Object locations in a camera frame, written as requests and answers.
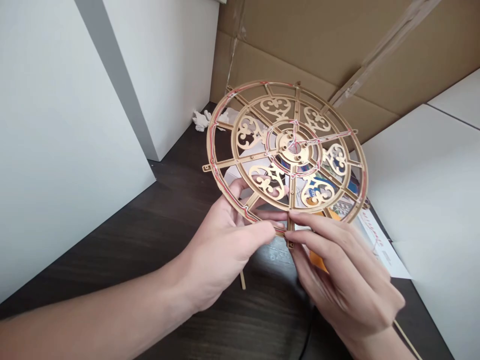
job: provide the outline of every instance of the laser-cut wooden wheel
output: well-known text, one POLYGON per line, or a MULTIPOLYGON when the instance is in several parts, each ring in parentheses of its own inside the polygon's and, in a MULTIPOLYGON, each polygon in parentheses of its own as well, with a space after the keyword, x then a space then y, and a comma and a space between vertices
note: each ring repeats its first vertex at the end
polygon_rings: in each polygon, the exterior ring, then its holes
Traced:
MULTIPOLYGON (((365 202, 368 176, 356 131, 345 119, 299 84, 254 81, 228 90, 211 117, 209 163, 203 171, 212 171, 231 205, 252 223, 261 220, 251 211, 259 199, 282 211, 329 218, 335 212, 341 221, 351 222, 365 202), (238 111, 233 123, 219 119, 228 107, 238 111), (231 131, 230 159, 218 161, 217 128, 231 131), (359 162, 350 159, 349 150, 356 151, 359 162), (232 195, 222 175, 221 169, 230 166, 237 167, 253 191, 246 203, 232 195), (351 182, 352 167, 360 169, 357 183, 351 182)), ((287 228, 294 224, 289 221, 287 228)), ((284 232, 276 229, 279 236, 284 232)))

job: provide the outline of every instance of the white cabinet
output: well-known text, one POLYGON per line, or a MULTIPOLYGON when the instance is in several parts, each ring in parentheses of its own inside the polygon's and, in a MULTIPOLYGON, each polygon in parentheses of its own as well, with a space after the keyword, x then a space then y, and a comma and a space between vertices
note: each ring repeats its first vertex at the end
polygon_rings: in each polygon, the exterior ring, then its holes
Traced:
POLYGON ((155 178, 73 1, 0 1, 0 302, 155 178))
POLYGON ((480 236, 480 131, 421 105, 362 148, 368 197, 394 242, 480 236))
POLYGON ((145 155, 160 161, 209 102, 220 4, 75 1, 145 155))

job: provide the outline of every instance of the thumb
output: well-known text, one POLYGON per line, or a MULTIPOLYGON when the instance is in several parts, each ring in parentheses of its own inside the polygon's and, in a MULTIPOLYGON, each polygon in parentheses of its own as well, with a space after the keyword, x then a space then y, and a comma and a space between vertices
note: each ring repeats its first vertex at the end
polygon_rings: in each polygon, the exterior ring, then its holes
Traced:
POLYGON ((242 254, 248 259, 259 247, 269 244, 273 240, 275 228, 269 221, 259 221, 251 225, 242 226, 238 236, 242 254))
POLYGON ((327 294, 325 285, 320 279, 315 267, 310 262, 309 256, 303 246, 296 246, 290 253, 295 263, 300 284, 320 310, 327 294))

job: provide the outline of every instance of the black cable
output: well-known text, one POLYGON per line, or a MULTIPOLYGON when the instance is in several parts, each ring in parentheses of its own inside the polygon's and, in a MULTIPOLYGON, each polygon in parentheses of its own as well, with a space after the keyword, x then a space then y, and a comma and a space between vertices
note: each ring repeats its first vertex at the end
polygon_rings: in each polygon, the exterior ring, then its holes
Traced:
POLYGON ((302 360, 304 358, 305 352, 307 351, 307 348, 309 347, 310 339, 312 337, 312 325, 314 323, 314 317, 317 308, 315 306, 312 306, 311 311, 310 311, 310 321, 308 323, 308 330, 306 332, 306 337, 305 337, 305 342, 303 343, 303 348, 301 349, 300 356, 298 357, 298 360, 302 360))

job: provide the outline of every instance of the hand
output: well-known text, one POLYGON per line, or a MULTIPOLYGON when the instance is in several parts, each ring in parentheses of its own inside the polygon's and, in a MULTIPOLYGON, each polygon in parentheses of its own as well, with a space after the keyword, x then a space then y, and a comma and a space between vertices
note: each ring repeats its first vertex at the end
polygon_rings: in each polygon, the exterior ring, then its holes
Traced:
MULTIPOLYGON (((237 179, 230 185, 230 191, 239 198, 247 187, 243 179, 237 179)), ((196 311, 209 308, 235 280, 253 253, 272 241, 274 225, 284 227, 279 221, 287 220, 286 212, 254 210, 264 203, 259 199, 250 209, 264 221, 250 224, 222 195, 211 206, 188 246, 174 260, 184 285, 191 289, 190 298, 196 311)))
POLYGON ((298 244, 291 255, 299 280, 344 343, 391 328, 405 300, 353 226, 308 213, 290 212, 290 217, 313 230, 285 233, 298 244), (301 244, 323 258, 328 273, 312 265, 301 244))

